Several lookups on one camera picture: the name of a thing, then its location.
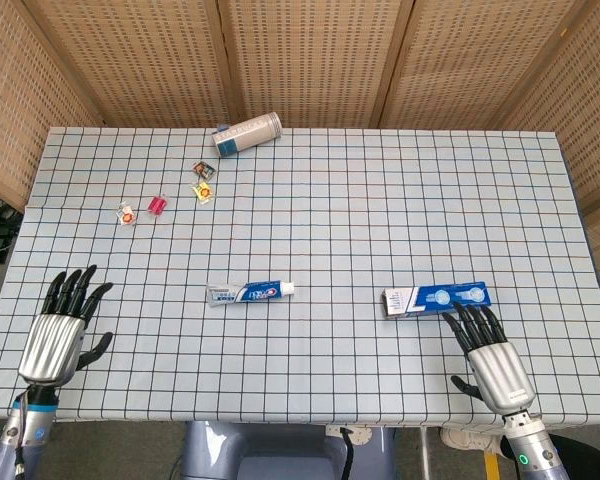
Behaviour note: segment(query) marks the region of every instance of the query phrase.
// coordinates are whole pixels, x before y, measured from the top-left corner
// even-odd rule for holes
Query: robot finger
[[[71,301],[71,293],[73,292],[73,287],[80,278],[82,274],[82,270],[76,270],[62,285],[62,290],[60,290],[60,296],[58,297],[58,305],[56,306],[56,313],[60,315],[66,315],[69,312],[69,302]]]
[[[98,268],[96,265],[91,265],[87,268],[76,284],[76,290],[73,292],[71,302],[69,303],[69,315],[72,317],[80,316],[84,297],[87,296],[89,281],[91,280],[91,277],[93,277],[93,274],[96,273],[96,268]]]
[[[451,376],[451,382],[456,386],[458,390],[460,390],[465,395],[469,395],[470,397],[476,398],[478,400],[482,400],[482,394],[480,393],[480,389],[475,385],[470,385],[464,380],[462,380],[457,375]]]
[[[493,313],[489,307],[482,306],[481,309],[484,316],[487,317],[489,325],[491,325],[491,330],[493,331],[495,341],[497,343],[507,342],[507,336],[504,334],[504,329],[498,321],[498,317],[496,317],[495,313]]]
[[[111,290],[112,287],[113,283],[104,283],[89,295],[89,298],[84,303],[84,307],[82,307],[82,311],[80,312],[80,318],[82,318],[85,323],[84,328],[87,328],[89,325],[89,321],[91,320],[91,317],[93,317],[96,308],[98,308],[98,303],[100,303],[104,294]]]
[[[102,338],[100,338],[100,341],[98,342],[98,344],[95,347],[93,347],[88,352],[85,352],[80,355],[80,357],[78,358],[78,366],[76,367],[76,370],[82,370],[87,365],[90,365],[93,362],[95,362],[96,360],[98,360],[104,354],[104,352],[107,350],[107,347],[111,343],[112,339],[113,339],[113,333],[111,333],[111,332],[105,333],[102,336]]]
[[[458,321],[455,318],[453,318],[453,315],[450,315],[447,312],[443,312],[442,318],[444,318],[451,327],[451,330],[456,336],[456,340],[458,340],[460,348],[462,349],[465,355],[476,348],[471,342],[471,339],[467,336],[467,333],[462,329],[462,325],[460,325],[460,323],[458,323]]]
[[[60,272],[56,278],[53,279],[51,285],[49,285],[49,290],[47,290],[47,296],[44,298],[42,311],[40,313],[55,313],[58,292],[60,291],[60,286],[62,285],[62,282],[64,282],[66,276],[67,272]]]
[[[478,331],[480,332],[480,335],[482,335],[482,337],[484,338],[486,344],[492,345],[492,344],[496,343],[493,338],[493,334],[491,333],[491,329],[489,328],[489,325],[487,325],[487,321],[480,314],[480,312],[476,309],[476,307],[474,307],[473,305],[469,305],[467,307],[467,310],[473,317],[473,320],[475,321],[476,325],[478,326]]]
[[[485,345],[486,341],[484,338],[482,338],[482,335],[476,328],[476,325],[475,325],[473,319],[471,318],[471,316],[469,315],[469,313],[467,312],[467,310],[462,305],[460,305],[458,302],[454,302],[453,306],[457,310],[458,316],[460,317],[460,320],[462,320],[462,323],[464,324],[464,328],[467,331],[469,338],[471,339],[471,343],[473,343],[475,345],[475,348],[483,347]]]

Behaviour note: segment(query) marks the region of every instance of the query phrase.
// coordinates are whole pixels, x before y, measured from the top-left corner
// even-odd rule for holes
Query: blue toothpaste box
[[[484,282],[387,288],[382,293],[382,303],[388,317],[426,315],[453,310],[454,302],[460,305],[491,305]]]

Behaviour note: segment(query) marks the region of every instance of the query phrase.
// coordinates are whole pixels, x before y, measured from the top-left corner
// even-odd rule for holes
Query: silver can
[[[245,148],[282,135],[282,124],[275,112],[267,113],[246,122],[238,123],[212,135],[221,157],[232,155]]]

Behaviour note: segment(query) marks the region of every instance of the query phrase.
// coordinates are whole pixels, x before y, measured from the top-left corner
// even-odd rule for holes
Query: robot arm
[[[454,307],[460,322],[448,313],[442,315],[469,360],[478,386],[468,385],[457,376],[451,381],[502,415],[504,434],[526,480],[568,480],[542,420],[527,410],[536,392],[495,314],[487,307],[481,312],[457,303]]]
[[[33,479],[58,408],[56,389],[105,352],[107,332],[92,350],[80,353],[84,331],[112,283],[96,288],[85,302],[96,266],[51,282],[42,312],[33,321],[18,373],[29,384],[16,397],[0,439],[0,480]]]

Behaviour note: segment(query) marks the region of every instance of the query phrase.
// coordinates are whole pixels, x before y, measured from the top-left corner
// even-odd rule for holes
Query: grid tablecloth
[[[61,418],[497,429],[449,381],[468,368],[445,322],[380,304],[386,287],[484,281],[532,410],[600,423],[600,288],[553,133],[286,129],[219,160],[212,132],[51,129],[0,297],[0,416],[49,281],[95,263],[92,284],[116,285],[85,348],[115,340],[62,389]],[[204,205],[199,160],[218,169]],[[205,302],[207,283],[268,279],[295,294]]]

